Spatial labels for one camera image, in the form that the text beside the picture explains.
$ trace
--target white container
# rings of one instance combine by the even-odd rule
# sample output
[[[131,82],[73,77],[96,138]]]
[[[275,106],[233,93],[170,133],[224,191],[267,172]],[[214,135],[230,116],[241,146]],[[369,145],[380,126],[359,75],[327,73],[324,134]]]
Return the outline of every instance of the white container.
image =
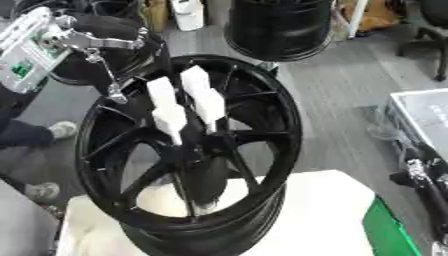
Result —
[[[171,6],[180,30],[204,27],[204,5],[200,0],[171,0]]]

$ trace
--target gray floor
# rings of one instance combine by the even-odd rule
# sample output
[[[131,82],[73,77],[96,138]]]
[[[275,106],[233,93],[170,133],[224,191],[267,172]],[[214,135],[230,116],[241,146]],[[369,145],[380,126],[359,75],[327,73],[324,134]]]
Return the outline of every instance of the gray floor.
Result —
[[[217,26],[197,32],[173,31],[165,37],[173,55],[213,53],[243,58],[227,46]],[[388,174],[397,170],[396,158],[387,144],[366,133],[364,114],[365,107],[383,103],[391,92],[448,85],[431,80],[436,54],[395,56],[400,40],[410,37],[411,29],[403,26],[337,43],[313,58],[283,64],[280,80],[294,96],[304,119],[305,143],[294,171],[339,169],[368,185],[385,198],[428,255],[431,239],[425,212],[412,190],[388,180]],[[21,119],[42,125],[61,119],[79,122],[96,97],[89,88],[52,83]],[[2,171],[26,182],[59,182],[62,204],[82,193],[72,149],[73,141],[67,141],[42,151],[8,150],[0,155],[0,165]]]

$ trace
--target white table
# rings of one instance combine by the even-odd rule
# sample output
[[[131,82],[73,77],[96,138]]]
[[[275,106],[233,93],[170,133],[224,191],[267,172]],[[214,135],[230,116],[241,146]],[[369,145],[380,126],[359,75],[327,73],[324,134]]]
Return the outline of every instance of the white table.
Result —
[[[246,190],[232,180],[218,208],[225,207]],[[172,186],[147,189],[139,206],[154,212],[185,214],[184,204]],[[244,256],[312,255],[370,256],[362,219],[375,194],[339,171],[291,175],[282,212],[273,228]],[[123,234],[118,223],[85,196],[68,206],[57,256],[144,256]]]

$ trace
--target wheel lip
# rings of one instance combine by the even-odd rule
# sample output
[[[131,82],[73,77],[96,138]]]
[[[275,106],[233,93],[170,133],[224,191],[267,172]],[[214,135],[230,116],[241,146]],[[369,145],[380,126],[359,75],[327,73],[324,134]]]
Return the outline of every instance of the wheel lip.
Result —
[[[210,229],[210,228],[219,228],[222,226],[227,226],[232,224],[236,220],[240,220],[241,218],[244,218],[246,215],[253,213],[254,211],[260,209],[263,207],[263,205],[268,202],[270,198],[272,198],[275,193],[281,189],[281,187],[284,185],[284,183],[287,180],[288,175],[292,172],[295,162],[298,159],[300,149],[301,149],[301,142],[302,142],[302,123],[300,114],[297,110],[297,106],[292,99],[289,92],[287,92],[286,88],[283,87],[283,85],[274,79],[272,75],[261,68],[258,68],[250,63],[225,57],[225,56],[218,56],[218,55],[187,55],[187,56],[179,56],[173,58],[173,62],[180,61],[181,59],[196,59],[199,60],[207,60],[207,61],[228,61],[233,62],[236,65],[243,66],[243,70],[250,71],[248,72],[250,75],[253,75],[257,79],[261,81],[265,81],[264,83],[278,92],[278,97],[280,99],[280,102],[285,105],[287,109],[290,111],[287,113],[288,118],[288,126],[289,127],[296,127],[296,130],[290,131],[292,136],[291,140],[296,141],[297,143],[291,143],[291,154],[289,154],[288,157],[285,157],[283,159],[283,162],[278,163],[279,169],[282,170],[290,170],[289,172],[283,171],[282,175],[278,175],[278,177],[275,177],[270,181],[270,186],[266,186],[266,184],[263,182],[261,185],[263,186],[263,193],[260,193],[259,195],[253,196],[251,198],[245,198],[233,206],[226,208],[224,210],[221,210],[219,212],[201,216],[201,221],[197,223],[182,223],[180,222],[181,218],[175,218],[175,217],[166,217],[166,216],[160,216],[156,215],[150,212],[146,212],[144,210],[135,210],[135,211],[128,211],[126,213],[123,213],[121,210],[118,211],[116,207],[112,204],[112,202],[105,202],[103,197],[95,192],[95,188],[93,188],[92,184],[89,184],[90,182],[86,182],[88,180],[88,173],[92,172],[89,168],[89,166],[82,160],[82,152],[86,150],[86,146],[88,143],[88,138],[90,137],[90,134],[92,132],[93,125],[95,123],[95,116],[97,114],[96,106],[103,102],[104,98],[99,98],[92,108],[87,113],[86,117],[84,118],[84,122],[81,125],[80,131],[86,131],[83,133],[79,133],[77,137],[77,143],[76,143],[76,169],[78,173],[78,177],[81,181],[81,184],[85,187],[85,190],[87,194],[90,196],[92,201],[99,206],[103,211],[105,211],[110,216],[118,219],[121,222],[124,222],[130,226],[138,227],[138,228],[145,228],[145,229],[151,229],[155,232],[164,232],[164,231],[191,231],[191,232],[200,232],[204,229]],[[153,222],[161,222],[164,224],[155,224],[155,223],[145,223],[148,219],[154,220]]]

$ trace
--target metal clamp arm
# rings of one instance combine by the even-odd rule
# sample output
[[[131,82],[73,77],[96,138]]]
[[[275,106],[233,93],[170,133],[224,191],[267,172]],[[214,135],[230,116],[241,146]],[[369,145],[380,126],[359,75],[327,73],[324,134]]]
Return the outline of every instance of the metal clamp arm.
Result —
[[[136,50],[142,48],[144,45],[141,38],[137,38],[134,41],[117,38],[98,38],[88,33],[78,32],[74,29],[66,30],[55,36],[59,38],[62,44],[69,45],[75,49],[119,48]]]

